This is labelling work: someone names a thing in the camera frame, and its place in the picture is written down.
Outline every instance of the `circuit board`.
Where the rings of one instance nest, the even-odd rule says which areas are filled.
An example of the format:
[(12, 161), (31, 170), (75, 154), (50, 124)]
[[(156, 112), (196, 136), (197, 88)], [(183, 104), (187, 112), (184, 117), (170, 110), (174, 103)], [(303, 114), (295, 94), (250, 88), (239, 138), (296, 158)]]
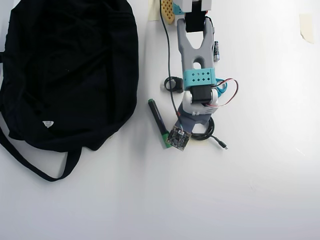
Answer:
[(183, 151), (187, 146), (187, 143), (190, 138), (191, 133), (187, 131), (182, 131), (178, 127), (174, 126), (166, 142), (171, 146), (175, 147), (176, 149)]

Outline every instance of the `white label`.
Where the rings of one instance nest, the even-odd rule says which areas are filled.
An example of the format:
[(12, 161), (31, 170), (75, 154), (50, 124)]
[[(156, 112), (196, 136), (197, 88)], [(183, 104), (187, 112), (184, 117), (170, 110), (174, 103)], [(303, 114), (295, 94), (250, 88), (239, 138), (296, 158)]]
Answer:
[(52, 125), (55, 123), (54, 121), (43, 121), (44, 125), (47, 127), (47, 128), (51, 128)]

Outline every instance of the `bag strap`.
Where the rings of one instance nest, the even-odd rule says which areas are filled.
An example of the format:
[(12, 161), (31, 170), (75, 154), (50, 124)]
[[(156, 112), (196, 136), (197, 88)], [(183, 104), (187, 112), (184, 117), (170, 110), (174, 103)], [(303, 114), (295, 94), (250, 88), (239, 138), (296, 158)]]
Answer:
[(4, 132), (2, 131), (0, 127), (0, 144), (15, 158), (18, 160), (19, 163), (21, 163), (26, 168), (30, 169), (35, 174), (39, 175), (41, 178), (49, 181), (49, 182), (55, 182), (61, 179), (66, 178), (71, 174), (77, 163), (79, 162), (82, 148), (74, 151), (69, 151), (66, 158), (66, 164), (63, 171), (63, 174), (61, 177), (54, 178), (43, 171), (39, 170), (35, 166), (33, 166), (30, 162), (28, 162), (19, 152), (18, 150), (9, 142), (9, 140), (6, 138)]

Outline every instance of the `gray plastic part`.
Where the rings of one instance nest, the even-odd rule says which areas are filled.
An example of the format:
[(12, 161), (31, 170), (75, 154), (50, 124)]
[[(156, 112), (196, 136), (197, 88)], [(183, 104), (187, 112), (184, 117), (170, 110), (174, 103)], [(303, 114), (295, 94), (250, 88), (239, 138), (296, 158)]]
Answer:
[(194, 63), (199, 63), (202, 69), (214, 68), (213, 49), (215, 45), (213, 27), (210, 19), (205, 18), (203, 42), (199, 49), (194, 49), (187, 38), (186, 22), (179, 19), (177, 22), (178, 45), (182, 56), (182, 70), (194, 69)]
[[(209, 122), (209, 119), (211, 117), (211, 114), (202, 114), (202, 115), (193, 116), (192, 114), (189, 114), (184, 111), (182, 104), (180, 105), (178, 111), (180, 113), (180, 120), (182, 122), (183, 130), (188, 133), (192, 133), (192, 130), (194, 129), (196, 124), (205, 125), (207, 122)], [(179, 120), (175, 123), (175, 126), (181, 129)]]

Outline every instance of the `cable connector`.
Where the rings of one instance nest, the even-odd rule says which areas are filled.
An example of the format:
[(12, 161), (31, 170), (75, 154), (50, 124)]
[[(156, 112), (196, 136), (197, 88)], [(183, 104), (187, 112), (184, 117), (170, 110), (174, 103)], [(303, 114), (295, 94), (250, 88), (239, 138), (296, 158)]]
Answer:
[(214, 140), (216, 140), (216, 142), (225, 150), (228, 150), (228, 146), (227, 144), (225, 144), (223, 141), (221, 141), (219, 138), (217, 138), (216, 136), (211, 136)]

